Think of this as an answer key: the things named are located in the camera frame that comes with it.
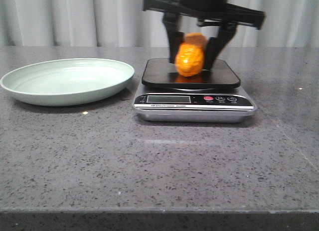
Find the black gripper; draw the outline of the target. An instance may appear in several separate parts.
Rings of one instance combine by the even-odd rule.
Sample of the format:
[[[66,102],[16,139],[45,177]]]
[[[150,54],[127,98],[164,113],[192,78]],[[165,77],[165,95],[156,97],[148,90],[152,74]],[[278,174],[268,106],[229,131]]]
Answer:
[[[266,16],[263,11],[229,4],[223,0],[143,0],[143,10],[164,12],[162,22],[168,38],[169,62],[172,64],[175,63],[179,46],[184,40],[184,33],[179,30],[181,15],[233,22],[222,24],[217,37],[209,39],[204,52],[204,70],[213,67],[218,55],[234,37],[237,23],[260,29]]]

